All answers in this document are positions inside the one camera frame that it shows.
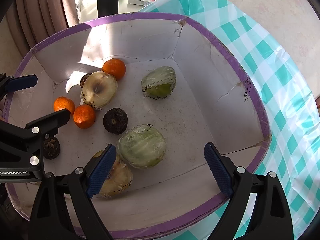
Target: plastic tablecloth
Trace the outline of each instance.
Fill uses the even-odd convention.
[[[157,0],[141,11],[181,14],[198,21],[224,43],[251,77],[265,104],[272,131],[270,148],[256,174],[277,173],[297,239],[320,206],[320,130],[312,92],[289,54],[228,0]],[[254,200],[251,194],[236,237],[246,231]],[[226,205],[161,240],[206,239]]]

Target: purple tape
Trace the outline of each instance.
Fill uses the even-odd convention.
[[[135,20],[135,19],[162,19],[162,20],[172,20],[172,21],[181,21],[185,20],[186,23],[191,25],[197,31],[199,31],[205,38],[207,38],[213,46],[224,56],[224,58],[229,62],[233,70],[238,75],[239,79],[244,83],[244,85],[248,86],[246,81],[250,79],[247,73],[243,70],[239,62],[236,58],[231,54],[231,52],[218,40],[218,38],[211,33],[207,28],[202,26],[200,23],[192,20],[189,17],[177,14],[168,14],[168,13],[157,13],[157,12],[136,12],[136,13],[126,13],[126,14],[118,14],[112,15],[108,17],[98,18],[86,23],[75,25],[71,28],[58,32],[49,38],[41,41],[35,47],[33,47],[28,54],[25,56],[19,68],[16,72],[15,76],[20,76],[26,67],[27,63],[31,59],[32,55],[36,52],[40,51],[41,49],[49,46],[50,44],[61,40],[69,35],[74,33],[78,33],[80,31],[99,26],[102,24],[108,24],[113,22],[121,22],[121,21],[128,21],[128,20]],[[257,155],[253,159],[253,161],[247,167],[249,172],[254,172],[257,167],[259,166],[260,162],[263,160],[264,155],[266,154],[269,143],[271,138],[270,136],[270,127],[268,124],[267,114],[265,112],[265,108],[263,103],[259,97],[259,94],[256,88],[251,85],[251,92],[250,98],[253,102],[254,108],[257,112],[258,118],[260,120],[261,130],[264,136],[265,141],[261,143],[260,150],[258,151]],[[12,101],[12,95],[8,95],[6,102],[5,102],[5,112],[4,117],[7,120],[9,117],[9,110]],[[8,187],[9,194],[16,195],[14,187]],[[219,206],[226,202],[226,197],[222,193],[217,194],[207,202],[203,203],[199,207],[187,212],[186,214],[181,215],[175,219],[170,221],[151,226],[148,228],[140,228],[135,230],[123,230],[123,231],[111,231],[111,235],[114,238],[134,238],[134,239],[153,239],[158,238],[161,236],[166,236],[172,234],[174,232],[180,231],[183,228],[189,227],[197,222],[199,222],[204,217],[210,215]],[[82,229],[75,227],[77,234],[83,235]]]

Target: tangerine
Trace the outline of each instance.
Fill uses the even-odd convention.
[[[76,126],[81,129],[89,128],[94,124],[95,120],[96,113],[89,105],[78,106],[73,113],[73,121],[75,121]]]
[[[58,97],[53,103],[53,110],[57,112],[62,109],[68,109],[70,111],[70,114],[73,115],[73,112],[76,109],[75,103],[69,98]]]
[[[112,58],[103,64],[102,71],[113,75],[119,81],[125,74],[125,64],[118,58]]]

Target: fruit wrapped in plastic wrap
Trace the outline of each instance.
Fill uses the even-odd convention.
[[[118,82],[113,75],[103,71],[93,72],[84,82],[81,98],[95,109],[102,109],[115,95]]]
[[[97,152],[93,157],[98,157],[103,151]],[[105,198],[110,198],[121,193],[123,190],[131,186],[132,172],[127,164],[125,164],[119,155],[113,164],[102,188],[99,192]]]
[[[141,124],[127,131],[118,145],[120,155],[133,167],[145,169],[157,165],[163,158],[167,143],[163,135],[150,124]]]
[[[141,81],[144,96],[163,99],[170,95],[176,86],[176,73],[172,67],[163,66],[150,71]]]

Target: brown curtain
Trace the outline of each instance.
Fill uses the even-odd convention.
[[[15,0],[6,18],[23,57],[37,43],[79,23],[75,0]]]

